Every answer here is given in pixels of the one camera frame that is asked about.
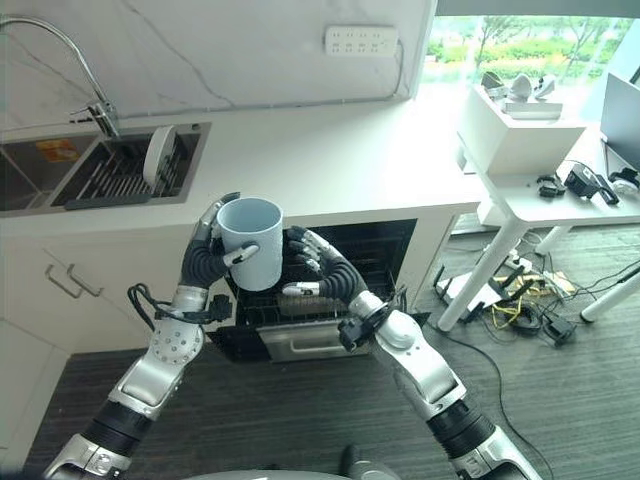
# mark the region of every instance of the kitchen sink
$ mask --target kitchen sink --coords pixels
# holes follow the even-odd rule
[[[82,135],[0,146],[0,212],[42,207],[95,138]]]
[[[118,139],[84,135],[4,144],[0,216],[184,202],[209,127],[176,126],[154,188],[142,172],[155,129],[124,130]]]

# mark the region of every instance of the dishwasher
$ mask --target dishwasher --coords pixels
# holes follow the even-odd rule
[[[416,220],[394,220],[311,228],[358,269],[369,289],[383,301],[395,295],[396,280]],[[233,361],[289,362],[367,353],[366,346],[348,353],[338,339],[338,324],[350,313],[339,300],[286,297],[288,282],[311,281],[314,274],[284,243],[282,276],[268,290],[249,292],[226,280],[236,300],[233,326],[207,335]]]

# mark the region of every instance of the computer monitor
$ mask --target computer monitor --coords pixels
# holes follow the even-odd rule
[[[640,88],[609,74],[600,131],[606,146],[640,171]]]

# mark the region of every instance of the floor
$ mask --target floor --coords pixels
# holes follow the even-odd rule
[[[448,274],[473,267],[492,233],[460,235],[443,261]],[[572,230],[554,250],[557,270],[587,285],[640,259],[640,228]],[[592,325],[578,312],[588,295],[559,311],[578,326],[573,341],[554,348],[541,338],[514,337],[480,321],[456,326],[451,338],[491,355],[504,377],[513,424],[551,463],[556,479],[637,479],[640,472],[640,294]],[[431,291],[417,310],[443,307]],[[496,423],[498,379],[476,352],[425,327],[437,348]],[[42,468],[73,433],[84,429],[113,383],[140,352],[74,356],[29,456]],[[505,428],[513,439],[512,432]],[[514,440],[544,478],[540,459]],[[179,393],[139,448],[128,478],[179,479],[276,463],[286,469],[336,473],[348,443],[387,463],[405,480],[455,478],[445,454],[373,358],[295,364],[233,364],[204,351]]]

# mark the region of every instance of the white mug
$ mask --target white mug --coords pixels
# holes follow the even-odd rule
[[[273,287],[282,275],[282,210],[262,198],[238,198],[218,210],[222,244],[231,252],[253,241],[260,250],[247,261],[231,267],[240,288],[258,292]]]

